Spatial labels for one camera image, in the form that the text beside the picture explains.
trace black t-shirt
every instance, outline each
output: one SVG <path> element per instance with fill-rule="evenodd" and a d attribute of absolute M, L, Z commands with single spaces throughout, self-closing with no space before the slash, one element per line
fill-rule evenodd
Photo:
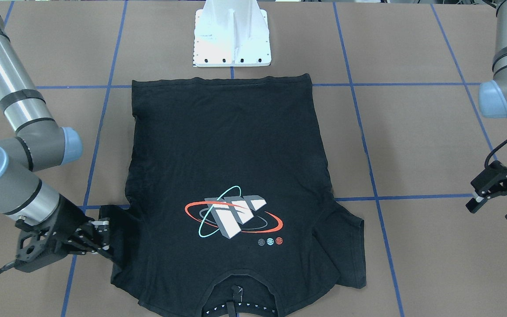
<path fill-rule="evenodd" d="M 133 81 L 132 108 L 130 208 L 101 208 L 111 283 L 164 317 L 282 317 L 365 286 L 364 221 L 334 201 L 308 74 Z"/>

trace white stand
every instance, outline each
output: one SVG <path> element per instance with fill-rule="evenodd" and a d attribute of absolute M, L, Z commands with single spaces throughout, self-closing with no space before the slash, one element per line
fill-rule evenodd
<path fill-rule="evenodd" d="M 256 0 L 206 0 L 195 14 L 193 66 L 268 66 L 267 12 Z"/>

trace beige surface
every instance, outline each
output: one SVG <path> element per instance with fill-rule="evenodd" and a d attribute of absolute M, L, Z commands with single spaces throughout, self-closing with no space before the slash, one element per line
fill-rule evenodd
<path fill-rule="evenodd" d="M 481 171 L 489 146 L 467 93 L 476 105 L 478 85 L 462 84 L 431 6 L 337 4 L 334 10 L 333 4 L 262 3 L 273 64 L 232 72 L 191 66 L 193 18 L 201 2 L 129 2 L 123 20 L 124 5 L 14 3 L 7 32 L 16 51 L 43 86 L 59 124 L 72 126 L 83 139 L 82 158 L 40 172 L 44 181 L 76 204 L 86 203 L 93 217 L 97 211 L 91 206 L 127 203 L 133 118 L 126 85 L 132 79 L 308 72 L 316 84 L 314 104 L 334 194 L 366 221 L 368 286 L 336 286 L 293 315 L 507 316 L 507 197 L 477 215 L 465 208 L 463 196 L 473 190 L 469 182 Z M 2 14 L 7 6 L 0 2 Z M 494 10 L 435 6 L 435 11 L 464 80 L 490 80 Z M 109 80 L 125 86 L 108 88 Z M 444 82 L 453 84 L 428 84 Z M 90 87 L 55 87 L 83 85 Z M 481 122 L 493 146 L 507 138 L 507 120 Z M 0 138 L 9 136 L 12 130 L 0 114 Z M 507 164 L 504 151 L 499 158 Z M 0 267 L 14 257 L 17 235 L 12 221 L 0 215 Z M 2 275 L 0 317 L 155 315 L 110 285 L 106 259 L 86 255 L 77 257 L 73 270 L 71 264 L 68 257 L 34 273 Z"/>

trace t-shirt logo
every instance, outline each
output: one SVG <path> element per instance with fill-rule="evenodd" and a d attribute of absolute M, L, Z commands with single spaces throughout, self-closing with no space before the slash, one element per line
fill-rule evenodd
<path fill-rule="evenodd" d="M 233 189 L 238 189 L 238 196 L 225 196 Z M 191 207 L 199 205 L 206 205 L 206 207 L 201 210 L 190 210 Z M 242 197 L 242 189 L 239 186 L 233 186 L 218 198 L 205 198 L 204 201 L 188 203 L 185 206 L 185 212 L 201 223 L 198 230 L 199 237 L 209 237 L 220 231 L 224 237 L 232 239 L 240 232 L 270 233 L 281 230 L 283 221 L 279 217 L 268 211 L 262 212 L 266 205 L 267 202 L 263 197 L 258 195 Z M 204 224 L 216 229 L 205 234 Z"/>

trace white plastic bracket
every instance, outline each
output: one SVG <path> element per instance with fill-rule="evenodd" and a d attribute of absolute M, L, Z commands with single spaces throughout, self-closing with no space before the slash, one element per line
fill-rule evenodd
<path fill-rule="evenodd" d="M 268 66 L 267 12 L 256 0 L 206 0 L 195 13 L 193 66 Z"/>

